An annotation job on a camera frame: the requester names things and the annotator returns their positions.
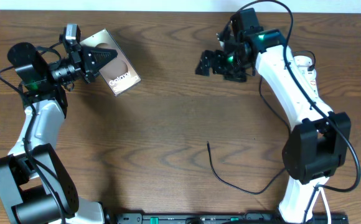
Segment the bronze Galaxy smartphone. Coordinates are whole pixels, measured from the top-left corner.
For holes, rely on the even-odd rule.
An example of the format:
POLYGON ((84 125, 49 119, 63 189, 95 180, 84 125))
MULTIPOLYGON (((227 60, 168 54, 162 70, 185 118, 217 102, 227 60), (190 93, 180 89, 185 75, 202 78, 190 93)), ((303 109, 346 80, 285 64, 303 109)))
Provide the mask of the bronze Galaxy smartphone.
POLYGON ((137 85, 141 78, 108 30, 103 29, 81 41, 82 45, 116 50, 115 59, 100 69, 100 74, 115 96, 137 85))

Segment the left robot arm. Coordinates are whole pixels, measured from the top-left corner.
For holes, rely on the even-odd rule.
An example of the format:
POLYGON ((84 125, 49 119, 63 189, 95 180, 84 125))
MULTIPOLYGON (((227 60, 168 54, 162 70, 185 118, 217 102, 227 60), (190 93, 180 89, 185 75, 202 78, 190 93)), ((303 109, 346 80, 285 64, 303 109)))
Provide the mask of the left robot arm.
POLYGON ((77 80, 93 82, 117 56, 111 49, 62 40, 67 56, 48 63, 46 52, 28 42, 13 45, 7 57, 21 78, 14 90, 26 115, 19 139, 0 158, 0 199, 11 223, 116 223, 101 202, 79 197, 55 147, 67 116, 66 93, 77 80))

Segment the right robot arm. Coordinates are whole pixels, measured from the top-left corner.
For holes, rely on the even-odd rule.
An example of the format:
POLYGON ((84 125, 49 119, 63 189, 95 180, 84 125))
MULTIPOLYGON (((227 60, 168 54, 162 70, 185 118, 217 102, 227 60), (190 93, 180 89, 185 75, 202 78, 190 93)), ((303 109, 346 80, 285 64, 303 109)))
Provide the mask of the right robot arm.
POLYGON ((238 10, 217 38, 221 48, 202 52, 196 74, 245 82, 251 69, 268 83, 289 131, 282 150, 289 180, 279 215, 285 223, 314 221, 313 205, 351 150, 350 118, 320 98, 312 61, 291 50, 288 35, 264 29, 254 9, 238 10))

